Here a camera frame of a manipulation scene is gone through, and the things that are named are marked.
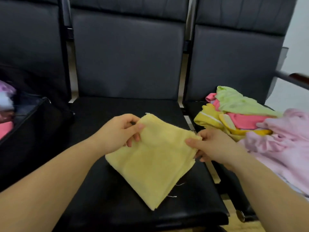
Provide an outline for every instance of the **forearm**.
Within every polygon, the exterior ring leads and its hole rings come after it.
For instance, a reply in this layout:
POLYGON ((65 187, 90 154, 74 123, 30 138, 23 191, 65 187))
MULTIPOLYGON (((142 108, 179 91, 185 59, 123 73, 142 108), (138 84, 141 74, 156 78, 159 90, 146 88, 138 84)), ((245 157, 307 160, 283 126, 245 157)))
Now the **forearm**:
POLYGON ((102 156, 85 140, 0 194, 1 231, 52 231, 89 169, 102 156))
POLYGON ((248 154, 232 168, 267 232, 309 230, 309 203, 269 168, 248 154))

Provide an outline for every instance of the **person's left hand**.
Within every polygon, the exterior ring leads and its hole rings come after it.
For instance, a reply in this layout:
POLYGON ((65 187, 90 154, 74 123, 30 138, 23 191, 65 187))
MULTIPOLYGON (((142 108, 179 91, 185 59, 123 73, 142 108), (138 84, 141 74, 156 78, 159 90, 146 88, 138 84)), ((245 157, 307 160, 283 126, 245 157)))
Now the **person's left hand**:
POLYGON ((135 124, 140 118, 132 114, 124 114, 116 116, 108 121, 102 128, 100 128, 89 140, 92 145, 106 155, 112 153, 122 146, 132 146, 132 141, 137 142, 141 139, 139 132, 145 127, 144 124, 135 124))

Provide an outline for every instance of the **hand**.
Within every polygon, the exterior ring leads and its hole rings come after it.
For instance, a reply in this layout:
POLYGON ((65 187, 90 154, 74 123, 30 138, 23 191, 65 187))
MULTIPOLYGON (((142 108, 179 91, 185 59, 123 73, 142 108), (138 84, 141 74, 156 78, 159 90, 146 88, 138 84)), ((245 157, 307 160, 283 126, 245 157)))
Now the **hand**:
POLYGON ((243 155, 247 155, 246 150, 241 145, 234 142, 232 138, 219 129, 204 129, 197 135, 203 139, 190 138, 186 140, 186 144, 199 149, 195 158, 201 156, 201 162, 215 160, 232 170, 233 163, 243 155))
POLYGON ((145 127, 144 124, 132 125, 131 122, 137 123, 139 120, 140 118, 132 114, 116 116, 89 139, 102 156, 125 145, 131 147, 133 139, 137 142, 141 139, 139 132, 145 127))

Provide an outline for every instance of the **folded yellow cloth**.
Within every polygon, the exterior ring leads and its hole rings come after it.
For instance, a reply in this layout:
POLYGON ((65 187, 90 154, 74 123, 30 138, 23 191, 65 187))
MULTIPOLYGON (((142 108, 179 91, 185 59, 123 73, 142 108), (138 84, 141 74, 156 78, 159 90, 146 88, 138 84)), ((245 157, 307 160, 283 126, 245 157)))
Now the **folded yellow cloth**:
POLYGON ((237 90, 227 86, 218 86, 215 96, 219 102, 219 110, 222 112, 231 112, 244 115, 261 115, 281 117, 282 113, 273 111, 256 100, 243 96, 237 90))
POLYGON ((195 163, 193 157, 197 150, 184 141, 201 137, 152 114, 143 116, 138 123, 145 124, 141 140, 133 141, 132 147, 122 147, 105 157, 148 207, 155 210, 195 163))
POLYGON ((262 130, 240 130, 237 129, 231 120, 231 118, 223 112, 216 111, 214 105, 208 103, 202 106, 200 111, 194 118, 194 122, 197 125, 203 126, 204 128, 215 127, 221 129, 223 132, 228 134, 233 140, 240 141, 246 137, 247 132, 255 132, 258 135, 270 135, 272 131, 269 129, 262 130))

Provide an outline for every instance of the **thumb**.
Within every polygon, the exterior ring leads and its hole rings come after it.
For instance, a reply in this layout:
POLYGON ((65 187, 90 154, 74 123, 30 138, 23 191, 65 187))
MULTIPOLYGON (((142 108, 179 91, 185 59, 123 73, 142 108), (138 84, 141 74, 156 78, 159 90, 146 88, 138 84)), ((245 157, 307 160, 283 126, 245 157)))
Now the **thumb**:
POLYGON ((134 134, 140 132, 143 130, 143 128, 145 128, 144 124, 135 124, 127 129, 125 129, 126 131, 126 135, 128 136, 128 138, 132 137, 134 134))
POLYGON ((192 148, 197 148, 199 150, 204 151, 206 147, 206 141, 197 140, 193 138, 188 138, 185 140, 186 144, 192 148))

